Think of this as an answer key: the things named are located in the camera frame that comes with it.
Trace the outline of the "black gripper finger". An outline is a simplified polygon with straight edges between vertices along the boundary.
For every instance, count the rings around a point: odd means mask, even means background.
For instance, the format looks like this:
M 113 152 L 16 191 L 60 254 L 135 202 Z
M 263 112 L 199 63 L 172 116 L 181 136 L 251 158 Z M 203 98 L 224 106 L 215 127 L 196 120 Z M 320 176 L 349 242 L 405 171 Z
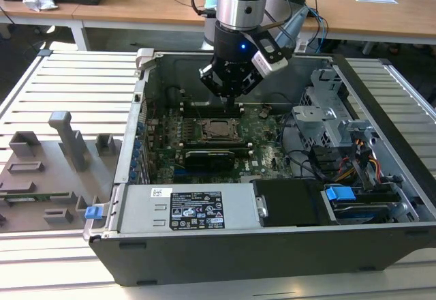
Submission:
M 256 69 L 234 69 L 231 72 L 231 109 L 235 107 L 236 98 L 250 93 L 263 79 Z
M 213 95 L 220 98 L 221 101 L 225 104 L 225 111 L 229 111 L 232 107 L 232 96 L 229 82 L 224 80 L 216 82 L 214 80 L 216 73 L 213 70 L 212 63 L 209 63 L 204 68 L 200 68 L 199 75 L 201 82 L 208 88 L 208 90 Z

